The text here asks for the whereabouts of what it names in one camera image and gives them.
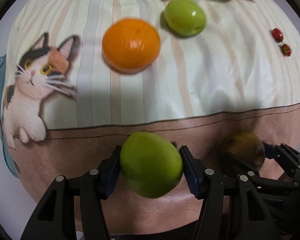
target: striped fabric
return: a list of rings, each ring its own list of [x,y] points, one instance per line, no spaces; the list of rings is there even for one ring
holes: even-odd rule
[[[272,0],[195,0],[208,24],[180,39],[160,23],[169,0],[29,0],[13,24],[5,86],[16,64],[44,32],[50,46],[77,34],[82,49],[67,78],[75,99],[54,93],[42,104],[47,129],[131,125],[159,120],[242,112],[300,103],[300,36]],[[125,17],[157,28],[162,49],[153,65],[132,76],[102,59],[106,29]],[[270,34],[278,27],[293,49],[284,57]]]

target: cat ear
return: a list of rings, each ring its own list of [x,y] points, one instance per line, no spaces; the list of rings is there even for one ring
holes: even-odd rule
[[[58,51],[71,61],[78,53],[80,47],[80,37],[77,35],[68,37],[58,48]]]
[[[37,49],[43,49],[44,47],[48,46],[48,39],[49,39],[49,34],[44,33],[42,36],[35,42],[35,44],[32,46],[32,50],[37,50]]]

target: orange fruit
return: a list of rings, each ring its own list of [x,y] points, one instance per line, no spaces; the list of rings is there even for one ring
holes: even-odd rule
[[[102,39],[106,62],[115,70],[134,74],[150,66],[160,52],[157,31],[145,21],[123,19],[110,26]]]

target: cat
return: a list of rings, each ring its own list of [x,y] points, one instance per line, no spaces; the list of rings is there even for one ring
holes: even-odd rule
[[[49,34],[44,33],[21,57],[15,82],[6,87],[3,100],[3,132],[7,144],[15,148],[14,137],[23,143],[43,141],[46,128],[39,117],[44,98],[55,90],[70,96],[57,86],[72,87],[61,81],[66,78],[71,62],[79,51],[81,39],[68,37],[57,47],[48,46]]]

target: teal cloth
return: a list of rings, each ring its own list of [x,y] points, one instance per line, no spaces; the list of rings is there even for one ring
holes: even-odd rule
[[[4,157],[4,161],[9,169],[9,171],[16,177],[18,178],[18,172],[17,172],[17,165],[13,161],[12,157],[9,154],[8,147],[5,143],[5,139],[3,136],[3,131],[2,131],[2,124],[1,124],[1,99],[2,99],[2,93],[4,89],[4,79],[6,75],[6,55],[3,57],[0,57],[0,136],[1,136],[1,141],[2,141],[2,153]]]

